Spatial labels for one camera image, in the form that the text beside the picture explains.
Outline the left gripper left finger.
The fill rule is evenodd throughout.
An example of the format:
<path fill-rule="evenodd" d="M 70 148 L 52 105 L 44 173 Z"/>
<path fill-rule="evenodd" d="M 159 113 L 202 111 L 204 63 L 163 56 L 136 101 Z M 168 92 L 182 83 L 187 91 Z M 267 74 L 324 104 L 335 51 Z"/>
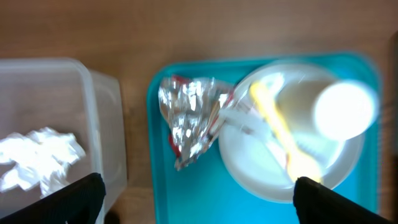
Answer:
<path fill-rule="evenodd" d="M 106 188 L 102 176 L 92 173 L 22 210 L 1 218 L 1 224 L 94 224 L 105 196 Z"/>

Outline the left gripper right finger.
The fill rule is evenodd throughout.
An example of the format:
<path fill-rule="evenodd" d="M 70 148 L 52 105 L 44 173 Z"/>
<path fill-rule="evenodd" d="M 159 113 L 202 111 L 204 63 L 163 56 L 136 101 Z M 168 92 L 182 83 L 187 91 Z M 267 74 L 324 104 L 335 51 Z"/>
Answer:
<path fill-rule="evenodd" d="M 293 205 L 300 224 L 392 224 L 308 177 L 296 180 Z"/>

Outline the yellow plastic spoon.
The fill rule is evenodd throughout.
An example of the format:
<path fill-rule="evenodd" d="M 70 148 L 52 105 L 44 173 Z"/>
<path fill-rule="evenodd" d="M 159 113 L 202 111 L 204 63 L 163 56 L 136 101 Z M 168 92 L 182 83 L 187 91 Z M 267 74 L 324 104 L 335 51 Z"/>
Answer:
<path fill-rule="evenodd" d="M 251 83 L 249 95 L 286 153 L 285 169 L 290 179 L 295 182 L 301 177 L 308 177 L 322 183 L 322 170 L 319 163 L 298 147 L 267 86 L 262 82 Z"/>

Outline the white napkin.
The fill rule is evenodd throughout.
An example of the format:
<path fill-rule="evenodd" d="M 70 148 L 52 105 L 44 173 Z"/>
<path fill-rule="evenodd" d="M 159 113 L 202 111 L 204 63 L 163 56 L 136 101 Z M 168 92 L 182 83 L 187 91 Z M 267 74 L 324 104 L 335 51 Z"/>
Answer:
<path fill-rule="evenodd" d="M 40 198 L 69 183 L 69 168 L 86 156 L 74 134 L 42 128 L 26 135 L 11 133 L 1 140 L 1 165 L 15 166 L 1 176 L 1 192 L 40 187 Z"/>

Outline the grey-green plate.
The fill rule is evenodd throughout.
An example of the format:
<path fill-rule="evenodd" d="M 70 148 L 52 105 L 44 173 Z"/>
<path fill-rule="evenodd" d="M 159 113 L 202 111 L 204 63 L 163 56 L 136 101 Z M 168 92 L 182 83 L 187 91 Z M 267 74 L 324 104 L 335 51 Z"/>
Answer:
<path fill-rule="evenodd" d="M 234 95 L 245 103 L 249 85 L 261 81 L 277 96 L 288 84 L 303 81 L 329 81 L 336 78 L 325 68 L 307 63 L 273 63 L 244 77 Z M 354 197 L 350 187 L 358 176 L 356 165 L 363 150 L 364 135 L 346 141 L 332 141 L 314 134 L 295 133 L 300 147 L 320 162 L 326 187 Z M 294 183 L 285 170 L 285 155 L 265 122 L 246 133 L 235 120 L 225 123 L 218 136 L 221 158 L 233 179 L 249 193 L 275 203 L 292 202 Z"/>

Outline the white paper cup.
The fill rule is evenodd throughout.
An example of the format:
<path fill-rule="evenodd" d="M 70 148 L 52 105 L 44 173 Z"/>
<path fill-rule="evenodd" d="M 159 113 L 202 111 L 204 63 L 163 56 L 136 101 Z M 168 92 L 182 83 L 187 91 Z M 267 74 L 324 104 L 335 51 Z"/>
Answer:
<path fill-rule="evenodd" d="M 365 132 L 379 114 L 379 97 L 356 80 L 301 80 L 279 92 L 277 105 L 294 133 L 345 141 Z"/>

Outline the foil wrapper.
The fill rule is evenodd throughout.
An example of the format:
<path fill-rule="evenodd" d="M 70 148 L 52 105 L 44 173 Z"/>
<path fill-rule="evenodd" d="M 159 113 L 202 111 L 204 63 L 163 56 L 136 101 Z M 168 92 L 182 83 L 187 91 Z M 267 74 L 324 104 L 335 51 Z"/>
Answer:
<path fill-rule="evenodd" d="M 177 170 L 195 162 L 211 147 L 224 123 L 219 111 L 236 103 L 230 83 L 175 75 L 162 79 L 158 98 L 160 112 L 170 128 Z"/>

